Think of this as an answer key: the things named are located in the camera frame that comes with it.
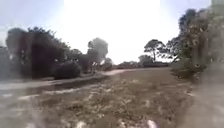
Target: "tree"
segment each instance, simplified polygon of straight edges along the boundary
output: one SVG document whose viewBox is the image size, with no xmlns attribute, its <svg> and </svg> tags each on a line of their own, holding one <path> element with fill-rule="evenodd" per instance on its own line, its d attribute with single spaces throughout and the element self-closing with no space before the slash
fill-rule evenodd
<svg viewBox="0 0 224 128">
<path fill-rule="evenodd" d="M 152 52 L 153 53 L 153 59 L 156 61 L 156 51 L 158 48 L 164 47 L 165 45 L 156 39 L 152 39 L 145 45 L 145 50 L 144 52 Z"/>
<path fill-rule="evenodd" d="M 139 56 L 139 63 L 142 67 L 150 67 L 153 63 L 154 59 L 148 55 Z"/>
<path fill-rule="evenodd" d="M 108 53 L 108 43 L 98 37 L 88 43 L 88 48 L 88 51 L 95 52 L 96 63 L 101 63 Z"/>
<path fill-rule="evenodd" d="M 0 46 L 0 79 L 8 79 L 10 76 L 10 59 L 6 47 Z"/>
<path fill-rule="evenodd" d="M 112 70 L 113 61 L 110 58 L 106 58 L 104 63 L 102 64 L 102 68 L 103 68 L 104 71 Z"/>
<path fill-rule="evenodd" d="M 106 58 L 107 53 L 108 44 L 106 41 L 100 38 L 95 38 L 88 43 L 88 67 L 91 71 L 95 70 L 94 68 L 97 68 L 100 65 L 100 63 Z"/>
<path fill-rule="evenodd" d="M 186 13 L 179 19 L 179 28 L 183 32 L 189 26 L 191 21 L 196 17 L 197 11 L 195 9 L 188 9 Z"/>
<path fill-rule="evenodd" d="M 201 10 L 191 17 L 188 25 L 180 31 L 169 45 L 176 54 L 173 71 L 181 77 L 192 77 L 211 65 L 222 65 L 224 17 Z"/>
<path fill-rule="evenodd" d="M 28 31 L 19 28 L 8 31 L 6 44 L 21 75 L 34 78 L 50 76 L 52 67 L 65 61 L 69 47 L 54 34 L 38 27 Z"/>
</svg>

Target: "vegetation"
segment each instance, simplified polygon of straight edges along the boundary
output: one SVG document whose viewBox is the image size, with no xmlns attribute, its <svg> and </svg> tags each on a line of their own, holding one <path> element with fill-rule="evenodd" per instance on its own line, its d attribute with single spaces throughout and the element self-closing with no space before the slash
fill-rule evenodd
<svg viewBox="0 0 224 128">
<path fill-rule="evenodd" d="M 0 47 L 0 60 L 4 62 L 1 63 L 1 78 L 7 74 L 22 78 L 74 78 L 80 75 L 79 69 L 88 73 L 93 64 L 99 65 L 108 53 L 108 44 L 100 38 L 90 41 L 88 52 L 83 54 L 78 49 L 70 49 L 55 37 L 55 32 L 39 27 L 10 29 L 6 46 Z"/>
<path fill-rule="evenodd" d="M 166 67 L 169 64 L 158 62 L 157 58 L 174 58 L 173 74 L 192 78 L 211 65 L 223 62 L 223 27 L 220 27 L 223 24 L 224 17 L 209 9 L 189 9 L 179 19 L 180 33 L 177 37 L 166 45 L 157 39 L 150 40 L 144 46 L 146 55 L 141 55 L 139 62 L 123 62 L 117 68 Z M 106 58 L 108 44 L 100 38 L 89 41 L 87 53 L 83 54 L 56 38 L 51 30 L 13 28 L 8 31 L 6 46 L 0 48 L 0 59 L 4 62 L 1 63 L 1 77 L 8 76 L 9 72 L 31 78 L 54 76 L 52 71 L 60 64 L 67 65 L 67 62 L 74 62 L 82 73 L 95 72 L 100 68 L 112 70 L 114 66 L 112 60 Z"/>
<path fill-rule="evenodd" d="M 179 20 L 180 34 L 167 44 L 175 56 L 175 75 L 198 77 L 211 65 L 223 63 L 223 21 L 223 16 L 210 10 L 186 11 Z"/>
</svg>

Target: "ground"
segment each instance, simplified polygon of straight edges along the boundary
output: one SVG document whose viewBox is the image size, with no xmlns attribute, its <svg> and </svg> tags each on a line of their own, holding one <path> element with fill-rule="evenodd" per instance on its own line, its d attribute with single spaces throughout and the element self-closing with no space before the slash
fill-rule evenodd
<svg viewBox="0 0 224 128">
<path fill-rule="evenodd" d="M 7 128 L 175 128 L 192 104 L 189 82 L 169 68 L 128 71 L 81 89 L 35 97 L 1 98 L 0 127 Z"/>
</svg>

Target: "grassy field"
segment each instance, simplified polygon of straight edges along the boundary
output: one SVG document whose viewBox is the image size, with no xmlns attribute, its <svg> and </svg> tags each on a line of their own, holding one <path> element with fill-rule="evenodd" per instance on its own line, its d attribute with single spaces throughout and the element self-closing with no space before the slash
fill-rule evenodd
<svg viewBox="0 0 224 128">
<path fill-rule="evenodd" d="M 125 72 L 97 86 L 72 93 L 45 94 L 32 99 L 32 113 L 46 128 L 175 128 L 192 103 L 190 83 L 170 75 L 168 68 Z"/>
</svg>

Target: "green foliage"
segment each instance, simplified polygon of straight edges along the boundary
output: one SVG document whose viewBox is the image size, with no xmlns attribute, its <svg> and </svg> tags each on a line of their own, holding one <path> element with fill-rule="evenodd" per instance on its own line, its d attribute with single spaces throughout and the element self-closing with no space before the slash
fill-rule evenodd
<svg viewBox="0 0 224 128">
<path fill-rule="evenodd" d="M 224 17 L 210 10 L 188 10 L 180 18 L 180 34 L 168 42 L 171 54 L 176 56 L 175 75 L 192 78 L 214 63 L 223 61 Z"/>
<path fill-rule="evenodd" d="M 19 28 L 8 31 L 6 45 L 22 76 L 49 76 L 56 63 L 65 61 L 69 47 L 54 34 L 38 27 L 29 28 L 28 31 Z"/>
<path fill-rule="evenodd" d="M 165 45 L 156 39 L 152 39 L 145 45 L 145 50 L 144 52 L 151 52 L 153 53 L 153 59 L 156 61 L 156 51 L 163 48 Z"/>
<path fill-rule="evenodd" d="M 139 64 L 141 67 L 150 67 L 152 63 L 154 62 L 154 59 L 151 56 L 148 55 L 141 55 L 139 56 Z"/>
<path fill-rule="evenodd" d="M 8 79 L 10 77 L 10 59 L 6 47 L 0 46 L 0 79 Z"/>
<path fill-rule="evenodd" d="M 102 64 L 102 68 L 104 71 L 110 71 L 113 68 L 113 61 L 110 58 L 106 58 L 104 63 Z"/>
<path fill-rule="evenodd" d="M 61 63 L 54 71 L 53 77 L 59 79 L 71 79 L 79 77 L 81 73 L 80 66 L 76 61 L 67 61 Z"/>
<path fill-rule="evenodd" d="M 135 62 L 135 61 L 130 61 L 130 62 L 123 62 L 123 63 L 120 63 L 117 68 L 118 69 L 133 69 L 133 68 L 139 68 L 139 64 L 138 62 Z"/>
</svg>

